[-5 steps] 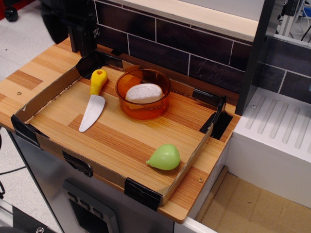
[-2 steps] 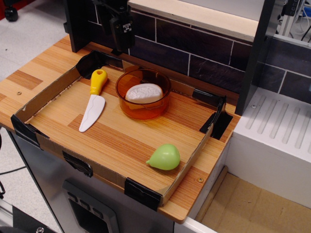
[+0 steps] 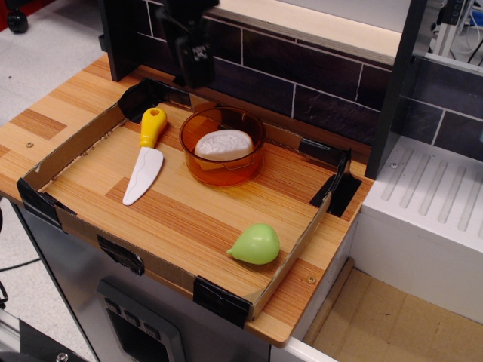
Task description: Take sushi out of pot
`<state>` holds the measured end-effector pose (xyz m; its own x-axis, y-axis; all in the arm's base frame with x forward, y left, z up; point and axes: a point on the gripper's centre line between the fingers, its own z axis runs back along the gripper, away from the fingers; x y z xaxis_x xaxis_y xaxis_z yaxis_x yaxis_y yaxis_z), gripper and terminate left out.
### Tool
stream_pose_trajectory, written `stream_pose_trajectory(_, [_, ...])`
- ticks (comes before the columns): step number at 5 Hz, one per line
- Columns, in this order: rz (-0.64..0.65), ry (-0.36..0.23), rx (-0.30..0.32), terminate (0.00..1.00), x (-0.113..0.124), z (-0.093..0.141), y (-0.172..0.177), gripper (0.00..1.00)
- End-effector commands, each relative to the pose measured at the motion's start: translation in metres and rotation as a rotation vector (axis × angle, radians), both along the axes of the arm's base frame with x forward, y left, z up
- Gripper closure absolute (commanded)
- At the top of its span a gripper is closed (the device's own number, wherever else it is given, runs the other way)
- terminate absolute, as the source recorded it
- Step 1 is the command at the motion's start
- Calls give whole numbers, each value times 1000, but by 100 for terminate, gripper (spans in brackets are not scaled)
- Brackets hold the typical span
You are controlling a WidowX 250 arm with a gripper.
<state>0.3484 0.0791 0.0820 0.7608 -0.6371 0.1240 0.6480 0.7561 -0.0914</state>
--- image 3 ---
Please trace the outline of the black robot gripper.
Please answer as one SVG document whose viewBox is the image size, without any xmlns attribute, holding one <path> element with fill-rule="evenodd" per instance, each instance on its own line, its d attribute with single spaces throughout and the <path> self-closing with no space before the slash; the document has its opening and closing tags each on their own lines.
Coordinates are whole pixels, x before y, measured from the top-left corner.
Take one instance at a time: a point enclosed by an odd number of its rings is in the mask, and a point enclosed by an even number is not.
<svg viewBox="0 0 483 362">
<path fill-rule="evenodd" d="M 214 80 L 214 55 L 209 36 L 202 29 L 202 18 L 219 4 L 218 0 L 169 0 L 162 1 L 155 12 L 180 70 L 176 84 L 195 89 Z"/>
</svg>

